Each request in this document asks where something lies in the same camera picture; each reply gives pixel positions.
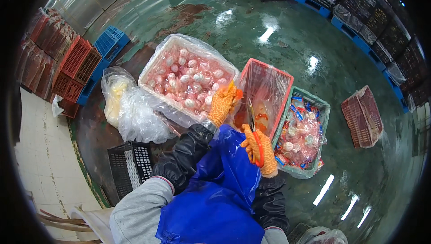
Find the hand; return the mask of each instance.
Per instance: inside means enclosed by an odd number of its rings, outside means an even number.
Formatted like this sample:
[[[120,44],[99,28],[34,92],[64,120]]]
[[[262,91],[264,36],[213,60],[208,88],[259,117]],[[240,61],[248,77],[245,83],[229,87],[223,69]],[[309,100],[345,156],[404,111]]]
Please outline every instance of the hand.
[[[234,81],[231,81],[227,87],[220,87],[213,96],[211,111],[208,114],[208,118],[213,121],[217,127],[220,127],[226,120],[228,113],[232,112],[236,103],[241,100],[242,96],[242,90],[237,90]]]
[[[242,128],[244,129],[246,139],[241,143],[241,147],[245,147],[250,163],[256,164],[256,161],[260,162],[259,146],[251,132],[250,126],[248,124],[243,124]],[[278,171],[271,140],[260,130],[256,132],[263,147],[263,166],[260,168],[260,171],[263,177],[273,177],[277,175]]]

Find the gray shirt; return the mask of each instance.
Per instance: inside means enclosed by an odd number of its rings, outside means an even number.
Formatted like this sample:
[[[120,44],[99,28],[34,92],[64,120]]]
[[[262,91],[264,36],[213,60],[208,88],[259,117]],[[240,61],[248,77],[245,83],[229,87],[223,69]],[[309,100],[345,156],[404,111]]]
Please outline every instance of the gray shirt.
[[[160,220],[160,209],[172,201],[172,183],[154,176],[126,195],[111,213],[110,227],[116,244],[159,244],[155,237]],[[279,227],[265,229],[261,244],[289,244]]]

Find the green epoxy floor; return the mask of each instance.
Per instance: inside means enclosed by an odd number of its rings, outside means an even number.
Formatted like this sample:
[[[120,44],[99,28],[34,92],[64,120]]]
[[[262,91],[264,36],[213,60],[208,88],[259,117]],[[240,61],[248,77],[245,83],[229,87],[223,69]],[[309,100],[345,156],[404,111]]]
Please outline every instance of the green epoxy floor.
[[[340,229],[349,243],[384,243],[390,237],[422,170],[423,156],[415,155],[413,117],[403,114],[390,85],[369,58],[328,20],[293,1],[118,0],[84,37],[94,42],[110,24],[132,40],[115,64],[135,78],[155,46],[171,33],[209,43],[240,71],[249,58],[256,58],[293,75],[295,86],[331,105],[331,114],[321,171],[308,180],[284,174],[291,230],[304,222]],[[261,36],[268,29],[273,33],[264,41]],[[312,57],[318,60],[315,65]],[[373,148],[355,149],[340,104],[364,85],[374,94],[385,131]],[[106,124],[100,84],[90,99],[78,112],[73,133],[90,175],[116,204],[106,149],[120,144],[121,137]],[[329,190],[313,205],[331,174],[335,178]],[[342,221],[353,194],[360,200]],[[372,209],[358,228],[369,205]]]

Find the red scissors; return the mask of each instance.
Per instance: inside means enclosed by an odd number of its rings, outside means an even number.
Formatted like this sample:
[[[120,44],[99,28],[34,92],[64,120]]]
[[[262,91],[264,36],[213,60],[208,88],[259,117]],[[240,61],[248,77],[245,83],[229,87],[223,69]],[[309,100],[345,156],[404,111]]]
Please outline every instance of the red scissors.
[[[257,145],[259,146],[260,159],[259,159],[259,161],[256,159],[256,165],[258,167],[262,167],[264,162],[265,162],[264,156],[263,156],[263,147],[262,147],[262,143],[260,141],[259,135],[256,132],[256,127],[255,127],[255,123],[254,123],[254,110],[253,110],[253,105],[251,104],[250,97],[247,97],[247,112],[249,115],[250,130],[253,133],[253,136],[254,136],[254,139],[256,140]]]

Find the person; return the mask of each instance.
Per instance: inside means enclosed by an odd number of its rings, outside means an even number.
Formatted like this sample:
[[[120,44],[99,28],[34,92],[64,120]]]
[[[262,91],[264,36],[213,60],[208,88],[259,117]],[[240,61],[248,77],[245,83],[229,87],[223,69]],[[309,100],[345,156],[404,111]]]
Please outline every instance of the person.
[[[235,86],[218,90],[213,96],[208,119],[201,124],[191,125],[171,152],[160,155],[151,178],[116,205],[110,217],[110,227],[116,244],[161,243],[155,237],[161,209],[172,201],[173,196],[186,189],[197,170],[196,164],[208,152],[209,142],[215,131],[239,99]],[[245,147],[251,162],[260,161],[260,156],[254,155],[259,153],[259,147],[250,127],[245,124],[243,128],[246,139],[241,143],[241,147]],[[284,178],[278,174],[270,139],[260,131],[257,132],[264,149],[264,164],[260,168],[262,177],[252,203],[255,221],[251,221],[257,222],[264,229],[263,238],[261,241],[257,240],[257,243],[288,244],[286,232],[289,222],[284,214],[285,199],[281,192]],[[245,243],[240,238],[239,235],[235,243]]]

